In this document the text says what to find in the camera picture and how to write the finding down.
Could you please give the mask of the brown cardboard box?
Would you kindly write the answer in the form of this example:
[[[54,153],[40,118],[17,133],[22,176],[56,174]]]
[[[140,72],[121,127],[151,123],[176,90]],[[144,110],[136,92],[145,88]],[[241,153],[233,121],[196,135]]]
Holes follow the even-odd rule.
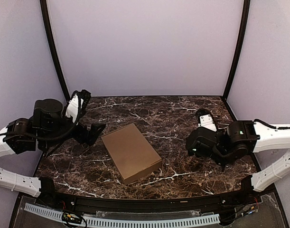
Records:
[[[135,124],[102,136],[102,141],[125,185],[162,168],[162,159]]]

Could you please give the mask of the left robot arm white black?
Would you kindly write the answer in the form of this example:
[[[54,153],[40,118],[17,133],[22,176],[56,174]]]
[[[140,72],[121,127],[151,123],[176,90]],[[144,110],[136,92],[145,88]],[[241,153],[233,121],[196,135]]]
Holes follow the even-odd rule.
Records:
[[[95,144],[105,129],[103,123],[90,128],[79,123],[88,100],[73,97],[67,107],[55,99],[37,100],[30,118],[19,118],[0,130],[0,157],[41,150],[50,155],[66,140]],[[0,167],[0,187],[36,198],[53,198],[55,185],[48,177],[30,177]]]

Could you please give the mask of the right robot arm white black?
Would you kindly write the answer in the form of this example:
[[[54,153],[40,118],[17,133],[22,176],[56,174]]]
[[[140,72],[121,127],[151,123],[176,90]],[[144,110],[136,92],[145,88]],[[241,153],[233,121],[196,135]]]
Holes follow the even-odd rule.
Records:
[[[270,125],[259,119],[234,121],[222,131],[210,121],[200,124],[186,138],[190,156],[210,158],[222,168],[246,155],[273,149],[286,152],[267,168],[243,180],[255,192],[264,191],[290,173],[290,124]]]

